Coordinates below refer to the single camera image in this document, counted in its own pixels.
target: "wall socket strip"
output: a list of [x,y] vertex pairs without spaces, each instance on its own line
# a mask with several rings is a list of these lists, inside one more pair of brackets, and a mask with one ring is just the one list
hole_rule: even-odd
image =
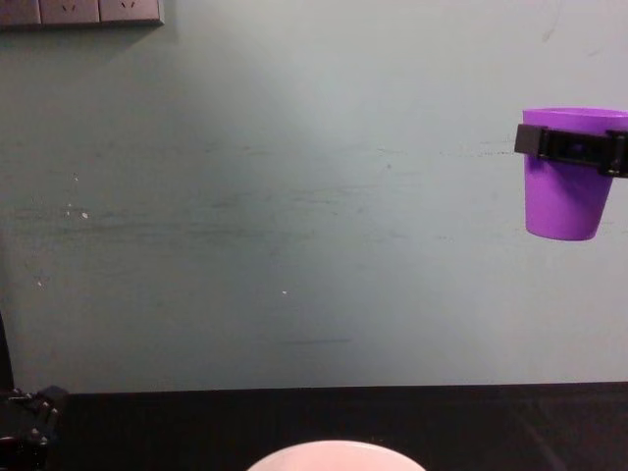
[[163,24],[162,0],[0,0],[0,30]]

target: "purple cup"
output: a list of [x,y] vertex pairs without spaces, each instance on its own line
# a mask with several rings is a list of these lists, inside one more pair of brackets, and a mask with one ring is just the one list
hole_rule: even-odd
[[[541,108],[523,111],[523,123],[561,131],[604,135],[628,131],[628,112],[597,108]],[[592,167],[525,156],[526,229],[556,240],[596,235],[611,177]]]

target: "power outlet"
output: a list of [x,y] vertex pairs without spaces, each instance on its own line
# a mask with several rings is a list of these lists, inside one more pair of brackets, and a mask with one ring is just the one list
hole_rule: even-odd
[[0,0],[0,28],[41,24],[37,0]]
[[40,0],[44,25],[89,25],[100,23],[98,0]]
[[159,0],[100,0],[102,23],[162,24]]

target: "table surface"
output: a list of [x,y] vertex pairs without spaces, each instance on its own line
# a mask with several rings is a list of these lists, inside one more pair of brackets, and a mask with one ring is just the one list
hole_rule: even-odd
[[428,471],[628,470],[628,384],[79,394],[54,470],[245,471],[357,440]]

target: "black clamp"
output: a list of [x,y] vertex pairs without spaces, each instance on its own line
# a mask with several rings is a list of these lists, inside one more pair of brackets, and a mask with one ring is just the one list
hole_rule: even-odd
[[600,175],[628,178],[628,131],[606,135],[519,125],[514,151],[542,160],[596,167]]
[[0,471],[46,469],[67,397],[53,386],[37,394],[14,390],[0,402]]

